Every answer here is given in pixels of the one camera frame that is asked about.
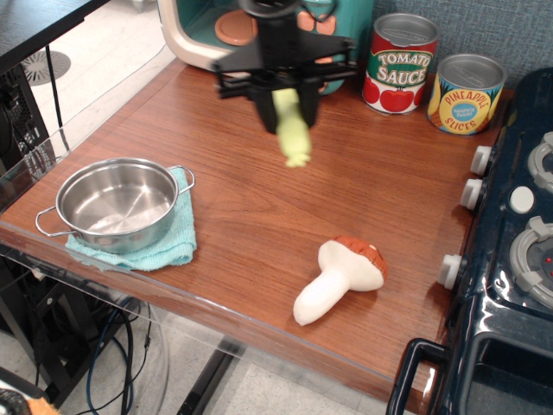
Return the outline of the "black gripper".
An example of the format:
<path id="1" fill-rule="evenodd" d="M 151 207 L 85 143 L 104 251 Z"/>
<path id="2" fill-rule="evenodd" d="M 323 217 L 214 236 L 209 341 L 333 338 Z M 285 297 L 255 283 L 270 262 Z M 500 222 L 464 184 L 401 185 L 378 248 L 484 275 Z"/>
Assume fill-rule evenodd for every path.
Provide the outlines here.
<path id="1" fill-rule="evenodd" d="M 317 28 L 333 21 L 328 13 L 248 12 L 257 33 L 246 45 L 213 62 L 223 99 L 250 99 L 269 133 L 277 132 L 273 92 L 297 90 L 300 112 L 308 128 L 315 125 L 319 90 L 326 83 L 354 76 L 355 40 L 323 34 Z"/>

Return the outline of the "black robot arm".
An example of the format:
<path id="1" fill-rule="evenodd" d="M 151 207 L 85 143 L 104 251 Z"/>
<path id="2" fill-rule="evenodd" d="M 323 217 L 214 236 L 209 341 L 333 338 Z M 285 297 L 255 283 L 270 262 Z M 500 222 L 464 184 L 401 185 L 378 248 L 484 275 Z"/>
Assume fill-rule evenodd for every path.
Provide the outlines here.
<path id="1" fill-rule="evenodd" d="M 243 47 L 213 62 L 222 99 L 244 96 L 253 101 L 265 129 L 277 131 L 274 91 L 291 88 L 307 126 L 316 123 L 319 89 L 357 73 L 352 38 L 308 32 L 297 26 L 302 1 L 240 1 L 257 23 L 257 35 Z"/>

